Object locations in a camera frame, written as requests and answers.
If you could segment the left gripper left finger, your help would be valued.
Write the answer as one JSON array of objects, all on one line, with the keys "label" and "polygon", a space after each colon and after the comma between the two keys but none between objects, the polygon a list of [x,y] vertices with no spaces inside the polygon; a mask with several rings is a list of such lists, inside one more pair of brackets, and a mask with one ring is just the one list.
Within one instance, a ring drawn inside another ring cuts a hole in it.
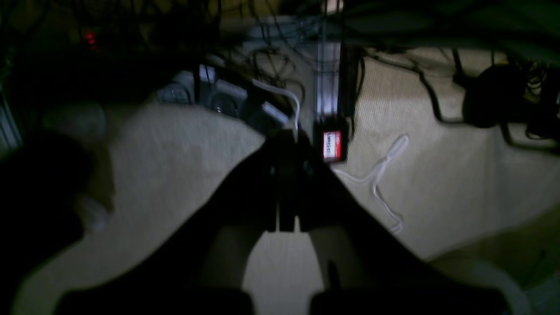
[{"label": "left gripper left finger", "polygon": [[65,294],[56,315],[252,314],[241,286],[254,245],[276,229],[280,134],[242,160],[210,199],[142,263]]}]

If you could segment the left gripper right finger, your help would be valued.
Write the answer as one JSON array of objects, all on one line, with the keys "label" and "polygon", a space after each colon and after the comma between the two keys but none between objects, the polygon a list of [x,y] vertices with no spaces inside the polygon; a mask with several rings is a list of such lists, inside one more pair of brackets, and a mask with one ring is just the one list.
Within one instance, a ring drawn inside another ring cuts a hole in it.
[{"label": "left gripper right finger", "polygon": [[302,133],[278,135],[278,227],[307,232],[327,288],[312,315],[501,315],[498,289],[451,279],[369,214]]}]

